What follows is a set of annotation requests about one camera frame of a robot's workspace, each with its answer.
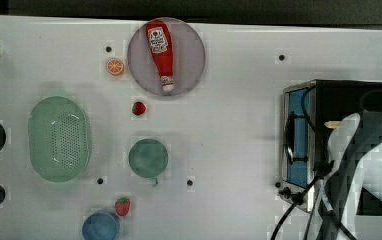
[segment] blue bowl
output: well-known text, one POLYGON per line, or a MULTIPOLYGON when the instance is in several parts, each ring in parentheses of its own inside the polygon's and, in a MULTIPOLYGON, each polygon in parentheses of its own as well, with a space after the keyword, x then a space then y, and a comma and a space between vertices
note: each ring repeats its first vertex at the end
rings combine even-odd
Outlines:
POLYGON ((82 226, 85 240, 114 240, 120 231, 118 220, 108 213, 96 212, 82 226))

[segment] strawberry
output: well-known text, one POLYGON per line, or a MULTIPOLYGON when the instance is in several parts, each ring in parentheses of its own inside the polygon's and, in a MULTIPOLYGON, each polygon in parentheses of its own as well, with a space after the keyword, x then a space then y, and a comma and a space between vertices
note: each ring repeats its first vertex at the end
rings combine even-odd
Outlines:
POLYGON ((131 208, 131 201, 127 197, 123 197, 116 201, 114 207, 116 208, 116 213, 119 216, 126 216, 129 212, 129 208, 131 208))
POLYGON ((145 107, 144 103, 142 103, 142 102, 135 102, 134 106, 132 107, 132 113, 137 115, 137 116, 145 113, 145 110, 147 110, 147 108, 145 107))

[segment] orange slice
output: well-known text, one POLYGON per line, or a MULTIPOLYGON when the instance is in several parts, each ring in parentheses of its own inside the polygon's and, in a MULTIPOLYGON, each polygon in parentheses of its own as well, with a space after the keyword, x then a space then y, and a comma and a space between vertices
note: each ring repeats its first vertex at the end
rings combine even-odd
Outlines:
POLYGON ((114 76, 119 76, 124 70, 123 62, 117 58, 111 58, 107 61, 107 71, 114 76))

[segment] ketchup label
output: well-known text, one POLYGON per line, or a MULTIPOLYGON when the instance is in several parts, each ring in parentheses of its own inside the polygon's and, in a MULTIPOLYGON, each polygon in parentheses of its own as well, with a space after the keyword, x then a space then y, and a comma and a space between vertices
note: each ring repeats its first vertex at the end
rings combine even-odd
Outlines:
POLYGON ((153 53, 162 53, 167 51, 167 39, 163 28, 155 27, 148 30, 148 39, 153 53))

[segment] ketchup bottle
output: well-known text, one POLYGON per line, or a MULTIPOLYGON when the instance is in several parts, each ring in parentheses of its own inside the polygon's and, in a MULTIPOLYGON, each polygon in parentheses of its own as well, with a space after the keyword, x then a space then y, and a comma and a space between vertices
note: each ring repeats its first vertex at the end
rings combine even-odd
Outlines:
POLYGON ((173 47, 169 29, 163 21, 153 20, 147 23, 145 30, 163 91, 170 92, 173 90, 173 47))

